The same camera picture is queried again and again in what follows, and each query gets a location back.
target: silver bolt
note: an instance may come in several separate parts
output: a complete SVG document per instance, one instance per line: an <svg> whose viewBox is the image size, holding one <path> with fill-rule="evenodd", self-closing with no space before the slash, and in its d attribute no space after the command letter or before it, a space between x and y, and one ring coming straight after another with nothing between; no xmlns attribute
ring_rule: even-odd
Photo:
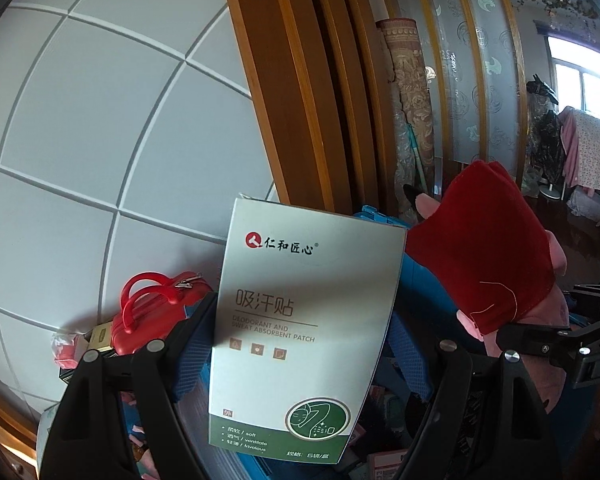
<svg viewBox="0 0 600 480"><path fill-rule="evenodd" d="M455 352L458 348L458 345L455 341L451 341L451 339L443 339L440 341L440 349L445 352Z"/></svg>
<svg viewBox="0 0 600 480"><path fill-rule="evenodd" d="M87 350L82 358L88 363L93 363L100 355L100 352L97 350Z"/></svg>
<svg viewBox="0 0 600 480"><path fill-rule="evenodd" d="M159 352L164 348L164 341L162 339L154 339L153 341L149 341L146 346L146 349L149 352Z"/></svg>
<svg viewBox="0 0 600 480"><path fill-rule="evenodd" d="M504 352L504 358L510 363L517 363L520 361L520 354L515 350L507 350Z"/></svg>

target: sweat absorbent patch box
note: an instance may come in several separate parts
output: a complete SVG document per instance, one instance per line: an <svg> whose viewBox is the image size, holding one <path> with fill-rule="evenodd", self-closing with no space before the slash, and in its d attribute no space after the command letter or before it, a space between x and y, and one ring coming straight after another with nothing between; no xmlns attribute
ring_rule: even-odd
<svg viewBox="0 0 600 480"><path fill-rule="evenodd" d="M406 231L235 202L211 358L209 443L337 463L386 335Z"/></svg>

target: red cloth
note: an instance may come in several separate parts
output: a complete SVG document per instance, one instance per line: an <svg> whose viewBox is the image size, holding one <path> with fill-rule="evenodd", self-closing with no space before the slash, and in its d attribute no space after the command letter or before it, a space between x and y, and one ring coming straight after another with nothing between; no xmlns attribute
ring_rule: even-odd
<svg viewBox="0 0 600 480"><path fill-rule="evenodd" d="M520 319L555 283L547 234L507 171L474 162L405 252L427 267L481 334Z"/></svg>

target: green oval emblem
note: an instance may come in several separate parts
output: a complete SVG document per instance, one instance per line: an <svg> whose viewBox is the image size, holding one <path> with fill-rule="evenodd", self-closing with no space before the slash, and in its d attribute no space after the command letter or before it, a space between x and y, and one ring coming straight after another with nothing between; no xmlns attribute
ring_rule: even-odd
<svg viewBox="0 0 600 480"><path fill-rule="evenodd" d="M349 409L339 400L307 399L298 402L286 414L286 428L303 440L327 440L349 424Z"/></svg>

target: red toy bag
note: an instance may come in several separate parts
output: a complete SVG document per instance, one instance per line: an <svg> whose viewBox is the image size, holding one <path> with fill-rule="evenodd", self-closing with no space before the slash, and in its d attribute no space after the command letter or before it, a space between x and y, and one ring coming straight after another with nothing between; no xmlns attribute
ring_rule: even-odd
<svg viewBox="0 0 600 480"><path fill-rule="evenodd" d="M129 297L131 287L141 280L150 285ZM168 278L158 272L142 272L132 277L120 292L120 314L113 318L111 341L118 355L132 354L152 339L165 339L177 322L185 319L184 307L195 304L211 291L195 272Z"/></svg>

